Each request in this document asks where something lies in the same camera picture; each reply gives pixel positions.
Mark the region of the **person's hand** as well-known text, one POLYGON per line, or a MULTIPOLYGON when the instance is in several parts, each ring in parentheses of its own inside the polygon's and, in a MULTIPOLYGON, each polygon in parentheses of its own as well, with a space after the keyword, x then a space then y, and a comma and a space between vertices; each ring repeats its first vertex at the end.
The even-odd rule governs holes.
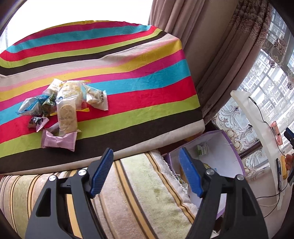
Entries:
POLYGON ((293 167, 294 154, 287 154, 285 158, 286 169, 291 171, 293 167))

